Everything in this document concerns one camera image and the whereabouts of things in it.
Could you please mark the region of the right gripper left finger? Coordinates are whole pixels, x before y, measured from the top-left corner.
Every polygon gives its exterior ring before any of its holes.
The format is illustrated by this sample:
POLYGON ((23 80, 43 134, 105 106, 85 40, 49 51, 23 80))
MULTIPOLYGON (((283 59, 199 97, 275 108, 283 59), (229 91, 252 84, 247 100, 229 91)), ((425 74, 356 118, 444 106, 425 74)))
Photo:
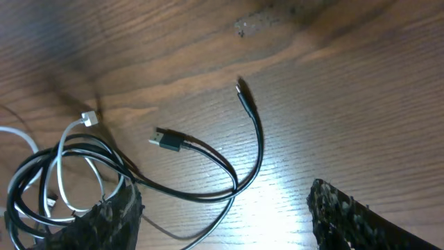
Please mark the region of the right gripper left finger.
POLYGON ((33 248, 135 250, 143 209, 140 191, 129 185, 33 248))

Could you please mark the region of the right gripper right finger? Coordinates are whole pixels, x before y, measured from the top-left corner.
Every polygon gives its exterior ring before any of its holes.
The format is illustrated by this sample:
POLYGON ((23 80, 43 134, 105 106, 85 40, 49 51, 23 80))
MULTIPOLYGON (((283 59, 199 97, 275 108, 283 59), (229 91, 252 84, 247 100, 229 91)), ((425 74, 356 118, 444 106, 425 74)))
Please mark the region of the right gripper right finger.
POLYGON ((438 250, 323 179, 312 183, 307 205, 319 249, 438 250))

